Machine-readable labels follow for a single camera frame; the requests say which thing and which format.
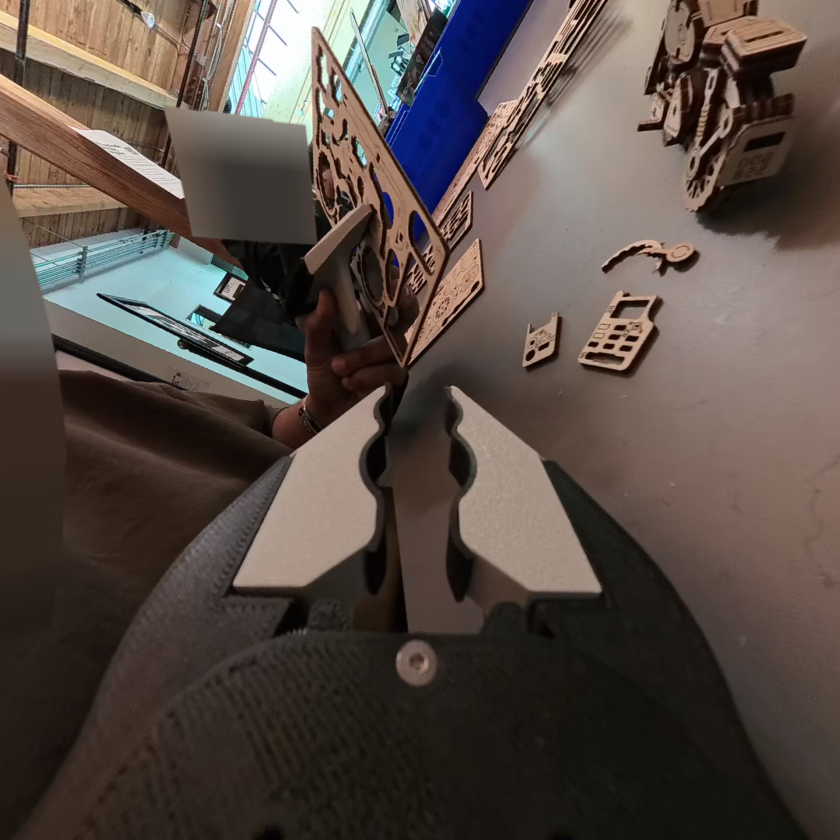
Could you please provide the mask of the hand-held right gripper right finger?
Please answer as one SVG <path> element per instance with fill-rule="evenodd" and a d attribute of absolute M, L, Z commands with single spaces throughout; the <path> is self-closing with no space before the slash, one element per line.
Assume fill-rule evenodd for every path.
<path fill-rule="evenodd" d="M 446 575 L 457 602 L 593 601 L 602 583 L 540 454 L 457 386 L 446 387 L 449 510 Z"/>

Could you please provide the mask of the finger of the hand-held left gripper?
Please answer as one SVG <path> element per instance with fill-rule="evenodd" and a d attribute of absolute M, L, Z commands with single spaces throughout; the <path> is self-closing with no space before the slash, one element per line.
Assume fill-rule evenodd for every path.
<path fill-rule="evenodd" d="M 345 214 L 304 259 L 312 276 L 307 303 L 316 305 L 320 291 L 324 288 L 331 290 L 339 314 L 336 332 L 343 352 L 355 350 L 371 339 L 354 286 L 351 256 L 364 241 L 372 214 L 370 204 L 357 206 Z"/>

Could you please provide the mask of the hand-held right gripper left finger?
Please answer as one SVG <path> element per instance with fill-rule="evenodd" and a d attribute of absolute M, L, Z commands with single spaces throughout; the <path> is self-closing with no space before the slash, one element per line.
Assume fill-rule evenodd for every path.
<path fill-rule="evenodd" d="M 351 621 L 384 621 L 394 538 L 380 486 L 392 389 L 382 386 L 289 459 L 233 579 L 237 595 L 339 604 Z"/>

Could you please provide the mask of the wooden sheet with gear cutouts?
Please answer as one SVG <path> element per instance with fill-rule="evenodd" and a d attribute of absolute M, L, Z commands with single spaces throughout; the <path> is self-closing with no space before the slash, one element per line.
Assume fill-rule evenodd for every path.
<path fill-rule="evenodd" d="M 351 256 L 357 298 L 406 368 L 449 249 L 317 27 L 311 29 L 312 176 L 330 229 L 373 207 Z"/>

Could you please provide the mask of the engraved wooden sheet with gears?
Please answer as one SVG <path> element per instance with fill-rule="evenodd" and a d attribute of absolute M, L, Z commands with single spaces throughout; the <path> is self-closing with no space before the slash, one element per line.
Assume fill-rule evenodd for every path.
<path fill-rule="evenodd" d="M 440 334 L 455 322 L 484 287 L 482 244 L 477 238 L 439 282 L 416 337 L 409 366 L 416 363 Z"/>

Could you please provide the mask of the black framed board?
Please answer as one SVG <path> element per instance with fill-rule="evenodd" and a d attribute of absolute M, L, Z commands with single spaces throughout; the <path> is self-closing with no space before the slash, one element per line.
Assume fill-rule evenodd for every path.
<path fill-rule="evenodd" d="M 254 361 L 252 356 L 240 350 L 235 350 L 220 340 L 211 338 L 208 334 L 186 322 L 176 320 L 148 303 L 101 292 L 98 293 L 98 298 L 176 336 L 179 343 L 183 343 L 190 352 L 200 354 L 211 361 L 226 366 L 233 365 L 235 369 L 245 368 Z"/>

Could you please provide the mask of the blue plastic board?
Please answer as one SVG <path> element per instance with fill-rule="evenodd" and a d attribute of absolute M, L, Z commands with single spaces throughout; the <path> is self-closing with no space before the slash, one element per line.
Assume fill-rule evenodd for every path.
<path fill-rule="evenodd" d="M 530 1 L 457 2 L 419 79 L 385 136 L 433 212 L 488 121 L 479 94 Z"/>

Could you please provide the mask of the small engraved wooden piece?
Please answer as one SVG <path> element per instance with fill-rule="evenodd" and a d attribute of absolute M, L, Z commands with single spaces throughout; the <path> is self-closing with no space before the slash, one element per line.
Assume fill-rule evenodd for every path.
<path fill-rule="evenodd" d="M 537 364 L 551 360 L 558 351 L 562 318 L 552 312 L 547 323 L 534 328 L 531 323 L 526 330 L 521 367 L 529 369 Z"/>

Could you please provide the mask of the uncut engraved wooden puzzle sheet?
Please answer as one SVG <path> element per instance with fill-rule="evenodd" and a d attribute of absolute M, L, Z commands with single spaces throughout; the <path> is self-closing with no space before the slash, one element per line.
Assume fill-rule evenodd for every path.
<path fill-rule="evenodd" d="M 482 135 L 476 158 L 476 173 L 485 191 L 490 189 L 491 184 L 490 164 L 505 143 L 507 126 L 517 106 L 517 99 L 501 102 Z"/>

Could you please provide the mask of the white paper sign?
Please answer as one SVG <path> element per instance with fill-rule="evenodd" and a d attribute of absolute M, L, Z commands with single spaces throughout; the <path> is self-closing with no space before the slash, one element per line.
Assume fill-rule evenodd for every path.
<path fill-rule="evenodd" d="M 133 171 L 146 177 L 174 197 L 184 200 L 185 195 L 181 180 L 165 168 L 137 151 L 130 144 L 116 136 L 99 129 L 74 129 L 80 136 L 87 138 L 111 157 L 126 164 Z"/>

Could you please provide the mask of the wooden piece with square holes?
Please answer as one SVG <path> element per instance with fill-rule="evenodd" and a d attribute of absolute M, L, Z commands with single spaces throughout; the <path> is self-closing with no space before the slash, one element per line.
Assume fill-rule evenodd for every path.
<path fill-rule="evenodd" d="M 656 333 L 654 314 L 661 299 L 618 291 L 598 319 L 577 357 L 580 366 L 630 372 Z"/>

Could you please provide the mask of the wooden beam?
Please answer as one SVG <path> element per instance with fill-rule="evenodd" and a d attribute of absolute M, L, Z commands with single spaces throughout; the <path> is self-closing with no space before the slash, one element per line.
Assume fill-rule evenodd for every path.
<path fill-rule="evenodd" d="M 80 124 L 1 76 L 1 134 L 25 150 L 241 268 L 214 238 L 191 230 L 186 203 L 79 132 Z"/>

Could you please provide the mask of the wooden sheet with rectangular cutouts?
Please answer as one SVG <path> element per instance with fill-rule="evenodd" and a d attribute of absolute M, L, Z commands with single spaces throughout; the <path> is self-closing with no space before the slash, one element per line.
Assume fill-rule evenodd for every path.
<path fill-rule="evenodd" d="M 519 135 L 530 125 L 533 116 L 549 96 L 561 71 L 566 68 L 582 45 L 607 4 L 607 1 L 572 3 L 561 26 L 521 91 L 508 124 L 515 135 Z"/>

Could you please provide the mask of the hook-shaped wooden piece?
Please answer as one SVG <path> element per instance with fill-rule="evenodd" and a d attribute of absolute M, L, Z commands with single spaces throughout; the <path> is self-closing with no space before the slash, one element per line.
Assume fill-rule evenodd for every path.
<path fill-rule="evenodd" d="M 699 256 L 699 252 L 695 246 L 689 243 L 666 246 L 654 239 L 643 239 L 615 252 L 602 264 L 601 271 L 606 273 L 625 259 L 633 256 L 656 259 L 656 270 L 663 274 L 669 266 L 682 266 L 693 262 Z"/>

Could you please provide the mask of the wooden train model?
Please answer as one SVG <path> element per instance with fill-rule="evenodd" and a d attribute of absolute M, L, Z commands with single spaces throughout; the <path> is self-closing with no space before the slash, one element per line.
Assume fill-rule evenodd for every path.
<path fill-rule="evenodd" d="M 807 35 L 759 2 L 672 1 L 648 69 L 638 132 L 686 152 L 686 208 L 708 214 L 730 193 L 776 175 L 793 140 L 795 96 L 774 74 L 797 64 Z"/>

